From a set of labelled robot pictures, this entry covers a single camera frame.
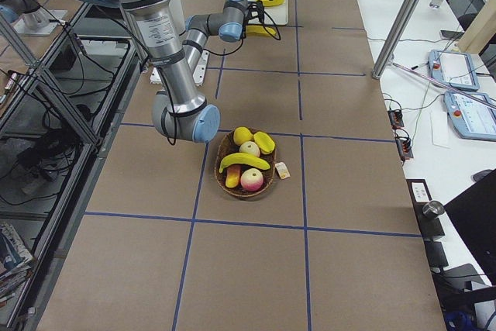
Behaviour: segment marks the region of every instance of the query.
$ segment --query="yellow banana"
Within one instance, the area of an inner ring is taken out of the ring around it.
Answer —
[[[230,155],[226,155],[220,161],[219,173],[221,174],[224,171],[224,168],[230,166],[231,164],[247,164],[261,170],[270,169],[268,162],[259,157],[255,157],[254,155],[248,153],[232,153]]]

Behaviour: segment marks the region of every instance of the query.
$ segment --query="printed label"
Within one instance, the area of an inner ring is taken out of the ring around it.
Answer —
[[[136,23],[148,47],[161,47],[174,40],[174,27],[168,15]]]
[[[429,196],[422,182],[412,182],[412,190],[418,203],[429,202]]]

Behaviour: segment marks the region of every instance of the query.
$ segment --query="metal pole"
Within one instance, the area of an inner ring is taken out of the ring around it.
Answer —
[[[393,22],[393,26],[391,27],[391,31],[389,35],[387,35],[384,46],[382,47],[381,52],[379,53],[379,57],[374,65],[374,69],[372,70],[372,78],[379,79],[388,64],[388,61],[391,55],[394,52],[394,49],[398,45],[398,41],[405,30],[406,25],[410,17],[412,16],[413,11],[415,11],[415,7],[419,0],[404,0],[401,5],[400,11],[396,16],[396,20]]]
[[[52,106],[61,114],[62,118],[67,121],[69,126],[72,127],[85,143],[96,146],[98,137],[95,134],[95,131],[88,125],[88,122],[86,122],[86,119],[84,119],[81,112],[76,109],[60,91],[57,79],[53,76],[52,72],[34,56],[29,47],[1,13],[0,34],[7,39],[24,62],[33,69],[32,74],[39,75],[43,79],[43,83],[45,84],[40,85],[40,90],[45,94],[46,98],[48,98],[50,104],[52,104]],[[36,76],[31,77],[30,79],[38,81]]]

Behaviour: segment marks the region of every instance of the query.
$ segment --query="computer monitor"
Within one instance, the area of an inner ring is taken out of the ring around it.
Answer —
[[[445,205],[449,219],[493,285],[496,284],[496,170]]]

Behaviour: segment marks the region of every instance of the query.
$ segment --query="fruit basket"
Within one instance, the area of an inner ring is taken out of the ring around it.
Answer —
[[[249,128],[249,130],[251,133],[258,132],[258,129]],[[217,158],[215,159],[215,168],[214,168],[215,179],[217,180],[217,183],[222,188],[222,190],[224,190],[227,194],[232,195],[233,197],[237,197],[237,198],[254,197],[266,191],[272,184],[272,181],[274,180],[274,172],[275,172],[274,164],[276,160],[276,149],[270,154],[260,154],[260,158],[264,159],[270,165],[270,168],[268,170],[265,171],[260,170],[263,175],[263,184],[260,189],[258,189],[257,191],[247,191],[241,187],[241,184],[239,184],[235,188],[227,188],[226,171],[219,173],[219,167],[223,157],[239,151],[239,146],[234,143],[233,137],[234,137],[234,131],[226,134],[219,145],[219,151],[217,152]],[[242,172],[249,168],[252,167],[244,164],[241,166]]]

